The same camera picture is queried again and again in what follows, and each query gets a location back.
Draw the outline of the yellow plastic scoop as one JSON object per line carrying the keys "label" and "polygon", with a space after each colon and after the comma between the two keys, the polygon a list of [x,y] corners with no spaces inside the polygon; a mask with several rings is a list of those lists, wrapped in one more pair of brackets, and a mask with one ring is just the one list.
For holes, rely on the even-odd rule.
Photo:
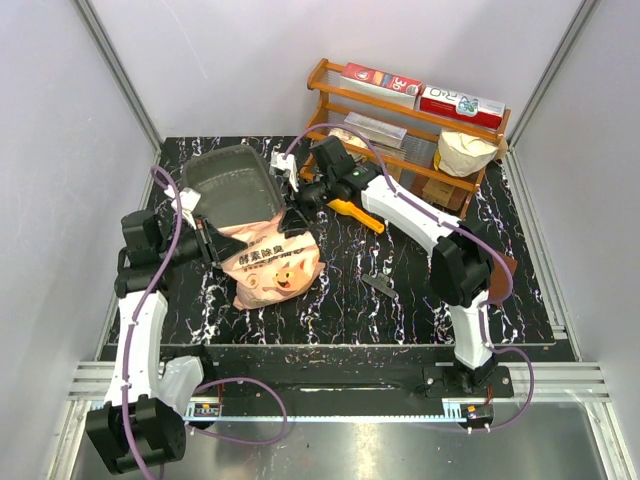
{"label": "yellow plastic scoop", "polygon": [[327,206],[340,215],[351,217],[357,220],[362,225],[366,226],[377,234],[381,234],[385,231],[385,226],[383,223],[371,217],[369,214],[365,213],[350,201],[344,201],[336,198],[334,200],[331,200],[327,204]]}

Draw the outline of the pink cat litter bag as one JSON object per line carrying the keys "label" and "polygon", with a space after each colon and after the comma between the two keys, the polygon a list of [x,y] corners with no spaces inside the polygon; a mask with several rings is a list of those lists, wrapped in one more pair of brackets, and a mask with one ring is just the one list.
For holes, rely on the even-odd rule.
{"label": "pink cat litter bag", "polygon": [[236,281],[233,305],[252,310],[284,302],[308,291],[324,270],[320,250],[306,231],[286,237],[278,230],[284,213],[269,221],[228,226],[222,233],[247,244],[247,248],[221,263]]}

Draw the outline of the black bag clip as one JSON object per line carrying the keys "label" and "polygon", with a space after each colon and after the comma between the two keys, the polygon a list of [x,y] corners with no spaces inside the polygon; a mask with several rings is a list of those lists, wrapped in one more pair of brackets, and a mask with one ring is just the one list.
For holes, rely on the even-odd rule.
{"label": "black bag clip", "polygon": [[389,298],[397,297],[397,292],[392,288],[391,279],[387,275],[382,273],[374,275],[362,274],[361,281]]}

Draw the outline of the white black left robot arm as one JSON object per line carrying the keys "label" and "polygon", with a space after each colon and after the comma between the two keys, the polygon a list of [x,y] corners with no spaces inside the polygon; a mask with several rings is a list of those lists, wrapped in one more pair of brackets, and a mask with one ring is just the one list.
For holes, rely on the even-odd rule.
{"label": "white black left robot arm", "polygon": [[120,317],[116,364],[103,407],[86,419],[87,435],[113,475],[181,460],[191,396],[208,394],[216,384],[204,348],[193,347],[181,357],[160,355],[172,268],[193,261],[219,266],[248,247],[201,216],[193,226],[178,224],[172,238],[162,234],[151,210],[124,216],[121,227],[125,245],[114,283]]}

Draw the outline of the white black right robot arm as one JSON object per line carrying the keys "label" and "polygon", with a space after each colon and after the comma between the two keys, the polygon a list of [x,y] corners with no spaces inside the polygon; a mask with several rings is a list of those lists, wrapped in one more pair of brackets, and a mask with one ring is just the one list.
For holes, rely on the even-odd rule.
{"label": "white black right robot arm", "polygon": [[429,283],[447,305],[454,330],[454,365],[446,383],[468,396],[486,389],[497,362],[488,339],[492,255],[478,243],[477,228],[433,208],[385,175],[371,161],[356,161],[341,140],[329,136],[311,148],[319,174],[300,180],[293,155],[275,153],[270,171],[284,179],[292,216],[310,221],[335,200],[352,203],[386,220],[426,250]]}

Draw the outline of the grey plastic litter box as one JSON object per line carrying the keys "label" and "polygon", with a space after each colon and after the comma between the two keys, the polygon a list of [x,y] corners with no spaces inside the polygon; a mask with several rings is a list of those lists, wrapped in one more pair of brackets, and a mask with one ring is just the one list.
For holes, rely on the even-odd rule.
{"label": "grey plastic litter box", "polygon": [[183,166],[181,186],[200,194],[193,213],[217,229],[269,221],[284,206],[265,159],[248,145],[191,158]]}

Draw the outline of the silver grey flat box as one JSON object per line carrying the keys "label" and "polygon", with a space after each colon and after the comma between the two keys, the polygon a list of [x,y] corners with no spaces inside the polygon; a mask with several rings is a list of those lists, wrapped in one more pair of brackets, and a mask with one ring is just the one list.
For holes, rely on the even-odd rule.
{"label": "silver grey flat box", "polygon": [[380,120],[350,112],[344,124],[356,129],[372,142],[399,149],[407,135],[407,129]]}

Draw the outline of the red white toothpaste box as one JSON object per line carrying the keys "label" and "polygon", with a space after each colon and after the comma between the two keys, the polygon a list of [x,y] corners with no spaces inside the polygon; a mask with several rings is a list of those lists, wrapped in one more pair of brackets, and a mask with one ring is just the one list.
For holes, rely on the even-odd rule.
{"label": "red white toothpaste box", "polygon": [[348,63],[340,73],[341,88],[413,109],[422,82],[356,63]]}

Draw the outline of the red white blue box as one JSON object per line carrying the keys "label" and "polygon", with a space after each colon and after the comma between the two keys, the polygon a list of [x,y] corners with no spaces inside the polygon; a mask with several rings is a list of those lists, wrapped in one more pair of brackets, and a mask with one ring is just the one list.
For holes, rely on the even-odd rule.
{"label": "red white blue box", "polygon": [[418,108],[422,112],[493,130],[499,127],[506,111],[501,102],[432,85],[424,87]]}

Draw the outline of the white crumpled bag left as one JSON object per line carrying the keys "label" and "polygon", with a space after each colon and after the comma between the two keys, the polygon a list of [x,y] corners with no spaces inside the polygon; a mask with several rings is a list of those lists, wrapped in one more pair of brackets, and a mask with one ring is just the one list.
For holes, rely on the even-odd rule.
{"label": "white crumpled bag left", "polygon": [[[329,130],[329,135],[335,136],[336,138],[340,139],[342,143],[346,145],[355,146],[361,149],[367,148],[365,142],[362,139],[360,139],[359,137],[355,136],[354,134],[346,130],[343,130],[340,128],[331,128]],[[367,158],[366,155],[350,149],[348,149],[347,152],[354,158],[356,162],[362,162]]]}

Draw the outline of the orange wooden shelf rack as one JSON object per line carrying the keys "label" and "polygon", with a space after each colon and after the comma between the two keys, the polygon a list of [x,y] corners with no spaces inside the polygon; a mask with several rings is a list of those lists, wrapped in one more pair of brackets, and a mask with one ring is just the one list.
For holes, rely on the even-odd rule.
{"label": "orange wooden shelf rack", "polygon": [[307,79],[307,88],[319,94],[315,112],[307,125],[325,126],[307,135],[321,140],[337,124],[363,119],[378,129],[366,137],[382,149],[381,156],[398,182],[415,195],[463,218],[474,195],[480,190],[486,168],[464,177],[451,176],[435,168],[439,158],[437,142],[442,131],[457,131],[498,146],[504,139],[510,112],[506,111],[495,129],[447,118],[419,108],[409,109],[340,85],[344,66],[323,58]]}

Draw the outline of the white paper bag right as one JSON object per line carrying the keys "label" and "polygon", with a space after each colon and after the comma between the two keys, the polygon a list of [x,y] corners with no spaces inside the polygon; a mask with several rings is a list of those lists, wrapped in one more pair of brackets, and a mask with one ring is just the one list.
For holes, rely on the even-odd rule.
{"label": "white paper bag right", "polygon": [[453,177],[467,177],[497,157],[499,147],[479,137],[443,129],[437,142],[434,166]]}

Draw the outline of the brown scouring pad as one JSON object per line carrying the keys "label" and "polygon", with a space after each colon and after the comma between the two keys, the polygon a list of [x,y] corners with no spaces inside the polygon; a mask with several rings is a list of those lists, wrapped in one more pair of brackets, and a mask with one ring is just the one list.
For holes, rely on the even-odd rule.
{"label": "brown scouring pad", "polygon": [[[498,253],[509,270],[510,277],[514,276],[518,262],[511,256],[504,253]],[[509,296],[508,276],[504,268],[497,262],[494,262],[494,270],[490,277],[489,303],[491,305],[501,306],[504,300]]]}

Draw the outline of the aluminium rail frame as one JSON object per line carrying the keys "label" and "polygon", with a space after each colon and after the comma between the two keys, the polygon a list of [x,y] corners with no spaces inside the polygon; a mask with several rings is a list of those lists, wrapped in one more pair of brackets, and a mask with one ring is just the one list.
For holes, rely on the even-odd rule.
{"label": "aluminium rail frame", "polygon": [[168,479],[635,479],[599,365],[565,324],[496,339],[510,399],[237,384],[199,399]]}

